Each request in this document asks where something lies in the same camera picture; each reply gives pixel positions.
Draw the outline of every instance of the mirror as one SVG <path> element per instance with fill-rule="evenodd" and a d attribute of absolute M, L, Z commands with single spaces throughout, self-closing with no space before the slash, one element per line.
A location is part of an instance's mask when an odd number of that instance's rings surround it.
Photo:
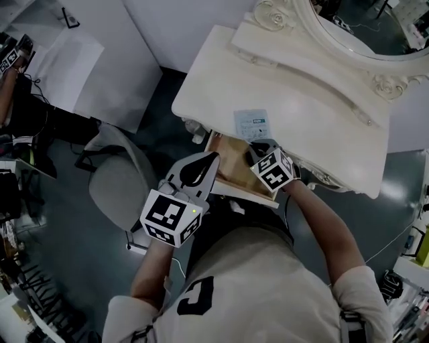
<path fill-rule="evenodd" d="M 323 28 L 360 55 L 413 58 L 429 52 L 429 0 L 308 1 Z"/>

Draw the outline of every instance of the forearm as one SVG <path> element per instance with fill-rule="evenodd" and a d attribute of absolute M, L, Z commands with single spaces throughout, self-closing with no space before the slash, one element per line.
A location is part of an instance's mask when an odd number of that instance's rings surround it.
<path fill-rule="evenodd" d="M 170 274 L 174 247 L 152 240 L 131 286 L 131 296 L 157 309 L 164 302 L 164 280 Z"/>
<path fill-rule="evenodd" d="M 0 88 L 0 125 L 4 124 L 7 118 L 17 75 L 18 71 L 14 68 L 9 68 L 3 75 L 3 85 Z"/>
<path fill-rule="evenodd" d="M 344 221 L 301 181 L 285 187 L 300 207 L 322 249 L 334 283 L 347 270 L 365 265 L 355 238 Z"/>

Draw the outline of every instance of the beige shirt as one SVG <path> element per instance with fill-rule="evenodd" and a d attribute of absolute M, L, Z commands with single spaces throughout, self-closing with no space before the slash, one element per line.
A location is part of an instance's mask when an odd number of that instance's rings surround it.
<path fill-rule="evenodd" d="M 185 292 L 161 316 L 144 301 L 114 297 L 103 343 L 340 342 L 341 309 L 360 313 L 374 343 L 391 342 L 389 312 L 368 267 L 332 290 L 276 234 L 239 228 L 194 268 Z"/>

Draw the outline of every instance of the open drawer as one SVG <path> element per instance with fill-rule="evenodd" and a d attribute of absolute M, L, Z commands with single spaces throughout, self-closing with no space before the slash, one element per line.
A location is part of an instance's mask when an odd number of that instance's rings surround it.
<path fill-rule="evenodd" d="M 205 151 L 221 156 L 221 165 L 214 181 L 212 193 L 232 196 L 278 208 L 276 193 L 271 193 L 250 170 L 245 160 L 249 145 L 240 139 L 212 131 Z"/>

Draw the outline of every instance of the gray chair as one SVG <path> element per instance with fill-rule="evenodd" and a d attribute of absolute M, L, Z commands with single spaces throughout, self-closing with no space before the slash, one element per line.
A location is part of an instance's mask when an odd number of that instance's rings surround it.
<path fill-rule="evenodd" d="M 111 155 L 99 167 L 84 160 L 93 155 L 127 152 L 127 157 Z M 158 182 L 151 163 L 116 127 L 102 124 L 99 134 L 84 148 L 76 167 L 93 172 L 89 194 L 100 211 L 125 231 L 141 228 L 139 218 L 152 188 Z"/>

